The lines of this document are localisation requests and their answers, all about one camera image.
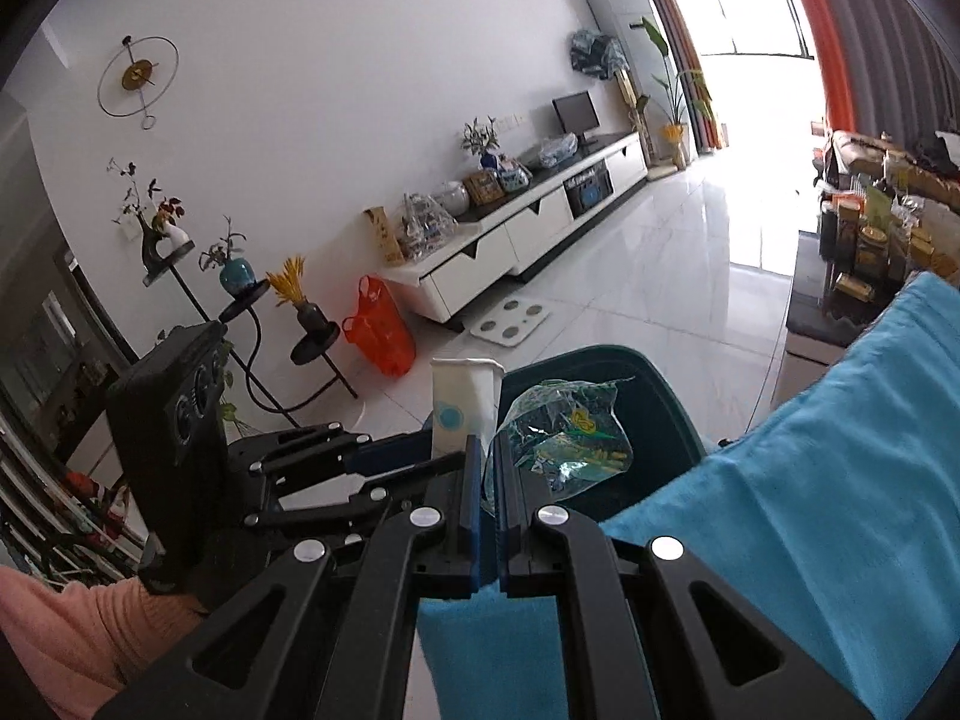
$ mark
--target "orange curtain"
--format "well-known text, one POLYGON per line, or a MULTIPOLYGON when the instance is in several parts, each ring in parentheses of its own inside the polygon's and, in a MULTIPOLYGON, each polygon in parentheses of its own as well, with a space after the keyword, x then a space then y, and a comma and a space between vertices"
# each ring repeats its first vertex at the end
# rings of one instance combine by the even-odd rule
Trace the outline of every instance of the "orange curtain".
POLYGON ((837 33, 836 24, 830 15, 827 0, 800 0, 806 18, 810 21, 813 43, 820 62, 820 74, 824 81, 827 98, 827 124, 833 129, 856 132, 856 111, 853 109, 850 73, 837 33))

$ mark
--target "pink sleeve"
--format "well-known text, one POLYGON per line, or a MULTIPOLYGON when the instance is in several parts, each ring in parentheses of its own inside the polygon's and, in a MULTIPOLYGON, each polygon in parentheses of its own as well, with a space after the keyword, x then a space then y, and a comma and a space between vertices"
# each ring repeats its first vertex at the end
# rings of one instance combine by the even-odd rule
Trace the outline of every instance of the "pink sleeve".
POLYGON ((88 720, 200 622, 189 596, 151 596, 138 579, 56 593, 0 567, 0 630, 47 703, 88 720))

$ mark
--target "tv stand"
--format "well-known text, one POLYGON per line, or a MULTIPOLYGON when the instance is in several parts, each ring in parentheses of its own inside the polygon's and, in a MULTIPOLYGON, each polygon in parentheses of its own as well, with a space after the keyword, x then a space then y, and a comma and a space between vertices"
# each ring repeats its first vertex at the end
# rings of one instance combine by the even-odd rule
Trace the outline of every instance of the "tv stand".
POLYGON ((409 311, 449 322, 501 276, 524 274, 568 245, 578 230, 582 235, 584 225, 611 210, 646 175, 637 133, 598 135, 584 151, 535 172, 526 190, 482 206, 483 215, 461 215, 456 237, 443 248, 379 275, 409 311), (563 182, 598 162, 607 165, 613 194, 574 218, 563 182))

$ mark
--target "orange plastic bag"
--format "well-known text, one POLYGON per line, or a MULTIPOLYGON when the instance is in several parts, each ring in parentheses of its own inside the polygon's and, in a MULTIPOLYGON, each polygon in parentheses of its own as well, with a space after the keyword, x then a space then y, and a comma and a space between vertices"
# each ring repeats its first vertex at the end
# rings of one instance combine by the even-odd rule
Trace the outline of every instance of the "orange plastic bag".
POLYGON ((359 293, 357 313, 344 319, 344 336, 384 375, 404 375, 416 359, 416 343, 387 285, 376 276, 364 276, 359 293))

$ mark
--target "metal rivet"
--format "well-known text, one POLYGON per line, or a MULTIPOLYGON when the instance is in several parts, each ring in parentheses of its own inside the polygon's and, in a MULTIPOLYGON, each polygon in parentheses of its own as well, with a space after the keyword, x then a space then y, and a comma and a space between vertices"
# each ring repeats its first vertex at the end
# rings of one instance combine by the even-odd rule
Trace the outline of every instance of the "metal rivet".
POLYGON ((294 557, 300 562, 314 562, 320 560, 326 554, 326 547, 323 541, 317 541, 315 538, 307 538, 294 547, 294 557))
POLYGON ((429 506, 421 506, 410 512, 410 521, 418 528, 430 528, 440 522, 440 512, 429 506))
POLYGON ((563 525, 570 514, 562 506, 544 506, 536 513, 536 518, 544 525, 563 525))
POLYGON ((683 557, 683 544, 673 536, 657 536, 650 543, 650 551, 661 560, 677 560, 683 557))

